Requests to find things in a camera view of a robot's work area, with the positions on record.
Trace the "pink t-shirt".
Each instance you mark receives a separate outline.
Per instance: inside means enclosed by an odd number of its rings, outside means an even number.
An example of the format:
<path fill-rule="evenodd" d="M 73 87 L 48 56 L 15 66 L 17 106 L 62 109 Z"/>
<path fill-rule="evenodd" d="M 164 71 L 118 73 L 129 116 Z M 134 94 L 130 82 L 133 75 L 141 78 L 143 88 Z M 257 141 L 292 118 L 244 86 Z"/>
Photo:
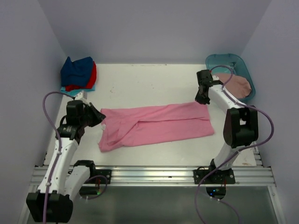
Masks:
<path fill-rule="evenodd" d="M 163 106 L 102 109 L 106 118 L 99 141 L 101 152 L 214 134 L 206 105 L 195 101 Z"/>

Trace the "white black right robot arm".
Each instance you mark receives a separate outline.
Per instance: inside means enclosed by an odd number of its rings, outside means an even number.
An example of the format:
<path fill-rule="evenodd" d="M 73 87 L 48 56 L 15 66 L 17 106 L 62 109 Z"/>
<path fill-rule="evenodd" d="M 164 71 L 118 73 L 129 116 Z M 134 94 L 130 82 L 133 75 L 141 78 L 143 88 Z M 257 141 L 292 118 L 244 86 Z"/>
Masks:
<path fill-rule="evenodd" d="M 218 155 L 211 160 L 208 169 L 197 168 L 193 171 L 194 181 L 203 184 L 235 183 L 232 166 L 239 151 L 258 138 L 257 111 L 247 108 L 214 78 L 210 70 L 197 72 L 198 92 L 195 101 L 208 105 L 214 101 L 225 113 L 223 128 L 224 145 Z"/>

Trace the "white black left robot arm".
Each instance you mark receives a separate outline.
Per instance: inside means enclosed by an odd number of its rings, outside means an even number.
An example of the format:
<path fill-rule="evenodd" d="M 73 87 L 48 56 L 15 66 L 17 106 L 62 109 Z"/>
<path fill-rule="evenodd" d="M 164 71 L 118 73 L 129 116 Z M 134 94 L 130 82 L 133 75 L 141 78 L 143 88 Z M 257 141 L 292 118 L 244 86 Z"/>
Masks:
<path fill-rule="evenodd" d="M 26 204 L 35 222 L 69 222 L 74 200 L 85 183 L 96 179 L 107 180 L 98 175 L 93 161 L 80 160 L 69 170 L 86 127 L 94 127 L 105 119 L 92 103 L 74 99 L 66 105 L 65 119 L 55 130 L 56 141 L 52 159 L 36 192 L 28 193 Z"/>

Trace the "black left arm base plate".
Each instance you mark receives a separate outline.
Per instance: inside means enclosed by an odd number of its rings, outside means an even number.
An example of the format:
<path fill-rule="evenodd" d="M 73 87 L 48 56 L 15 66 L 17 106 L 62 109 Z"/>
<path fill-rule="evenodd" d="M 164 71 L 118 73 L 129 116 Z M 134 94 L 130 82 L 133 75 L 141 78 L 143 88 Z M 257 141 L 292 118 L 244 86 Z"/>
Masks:
<path fill-rule="evenodd" d="M 112 170 L 110 169 L 96 169 L 94 173 L 97 177 L 92 180 L 96 185 L 110 184 L 112 178 Z"/>

